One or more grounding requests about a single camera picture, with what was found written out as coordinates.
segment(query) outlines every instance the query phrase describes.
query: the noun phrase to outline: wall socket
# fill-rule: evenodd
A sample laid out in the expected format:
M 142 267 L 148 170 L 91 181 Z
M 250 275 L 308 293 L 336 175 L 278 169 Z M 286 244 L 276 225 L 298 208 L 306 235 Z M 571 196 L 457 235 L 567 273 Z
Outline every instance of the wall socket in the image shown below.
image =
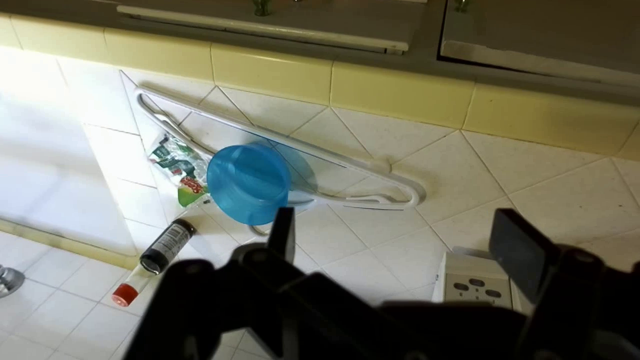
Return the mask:
M 496 261 L 447 252 L 434 302 L 486 302 L 512 309 L 512 287 Z

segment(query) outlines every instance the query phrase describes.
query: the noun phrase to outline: black object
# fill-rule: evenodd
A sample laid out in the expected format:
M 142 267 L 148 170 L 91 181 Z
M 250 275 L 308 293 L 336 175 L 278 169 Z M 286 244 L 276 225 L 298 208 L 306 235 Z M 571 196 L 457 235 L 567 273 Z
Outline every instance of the black object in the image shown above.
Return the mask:
M 524 315 L 486 305 L 367 306 L 321 275 L 290 265 L 294 210 L 281 208 L 266 244 L 237 246 L 214 270 L 167 269 L 126 360 L 208 360 L 220 334 L 247 329 L 272 358 L 640 358 L 637 275 L 556 249 L 513 210 L 496 210 L 492 257 L 533 301 Z
M 167 225 L 161 235 L 142 252 L 140 265 L 148 273 L 160 275 L 196 235 L 196 228 L 182 218 Z

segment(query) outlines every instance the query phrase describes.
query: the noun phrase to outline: small bottle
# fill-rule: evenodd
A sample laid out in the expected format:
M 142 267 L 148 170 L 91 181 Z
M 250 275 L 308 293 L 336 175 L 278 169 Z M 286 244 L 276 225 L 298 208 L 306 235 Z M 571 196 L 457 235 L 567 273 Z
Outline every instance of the small bottle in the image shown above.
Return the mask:
M 182 218 L 175 218 L 140 257 L 140 267 L 152 275 L 160 275 L 196 235 L 196 228 Z
M 137 265 L 114 291 L 112 301 L 122 309 L 130 306 L 152 279 L 156 279 L 156 275 Z

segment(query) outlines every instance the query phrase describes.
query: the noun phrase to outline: red bottle cap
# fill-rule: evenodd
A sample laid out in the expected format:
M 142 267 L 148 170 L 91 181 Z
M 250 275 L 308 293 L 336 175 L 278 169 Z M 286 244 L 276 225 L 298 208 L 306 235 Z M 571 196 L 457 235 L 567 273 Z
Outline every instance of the red bottle cap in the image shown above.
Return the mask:
M 112 294 L 112 301 L 122 309 L 130 306 L 135 299 L 137 291 L 126 282 L 122 282 Z

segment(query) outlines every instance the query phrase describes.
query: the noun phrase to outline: blue bowl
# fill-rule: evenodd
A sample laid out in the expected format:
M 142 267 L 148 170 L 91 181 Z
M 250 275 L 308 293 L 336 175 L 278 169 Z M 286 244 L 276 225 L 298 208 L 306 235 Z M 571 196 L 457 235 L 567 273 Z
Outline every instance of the blue bowl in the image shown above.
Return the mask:
M 266 144 L 221 149 L 206 167 L 206 183 L 220 210 L 247 226 L 273 222 L 288 202 L 286 160 Z

